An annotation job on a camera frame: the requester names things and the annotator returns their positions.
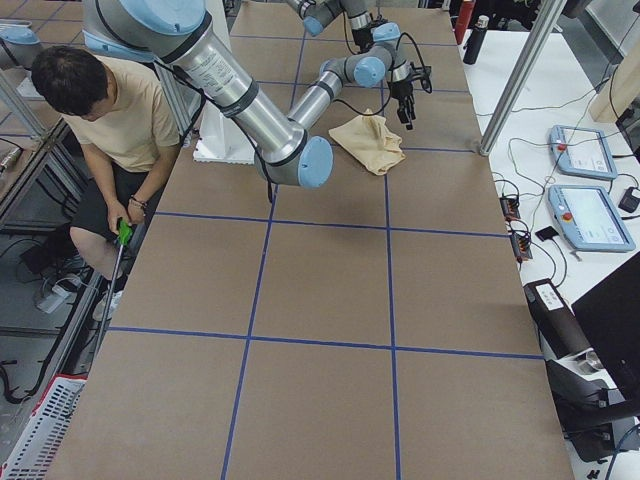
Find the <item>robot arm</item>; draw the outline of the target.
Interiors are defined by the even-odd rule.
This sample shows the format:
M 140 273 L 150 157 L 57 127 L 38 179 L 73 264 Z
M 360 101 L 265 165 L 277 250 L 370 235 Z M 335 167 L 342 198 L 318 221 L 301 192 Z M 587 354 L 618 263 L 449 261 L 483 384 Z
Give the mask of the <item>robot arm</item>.
M 371 88 L 385 80 L 398 102 L 398 117 L 413 127 L 413 82 L 431 86 L 431 69 L 409 61 L 393 22 L 375 19 L 362 1 L 292 1 L 306 32 L 319 35 L 339 15 L 350 22 L 356 55 L 329 59 L 316 82 L 283 114 L 216 35 L 202 1 L 87 1 L 86 46 L 96 54 L 150 63 L 161 61 L 202 92 L 225 117 L 255 141 L 256 168 L 274 184 L 317 188 L 329 178 L 329 142 L 313 126 L 342 88 Z
M 334 20 L 343 16 L 359 53 L 370 50 L 374 44 L 373 30 L 387 22 L 381 15 L 374 17 L 366 2 L 360 0 L 286 0 L 285 3 L 296 12 L 305 31 L 312 37 L 319 36 Z

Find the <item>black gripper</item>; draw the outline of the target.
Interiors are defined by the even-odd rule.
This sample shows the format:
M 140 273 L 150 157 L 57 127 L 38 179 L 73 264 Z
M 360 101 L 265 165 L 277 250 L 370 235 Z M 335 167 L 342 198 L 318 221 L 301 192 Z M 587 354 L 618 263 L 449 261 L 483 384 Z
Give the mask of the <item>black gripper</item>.
M 397 116 L 407 130 L 413 129 L 413 121 L 416 119 L 414 108 L 413 85 L 410 80 L 389 82 L 390 95 L 398 102 Z
M 369 27 L 352 29 L 351 33 L 360 52 L 367 52 L 373 46 L 373 36 Z

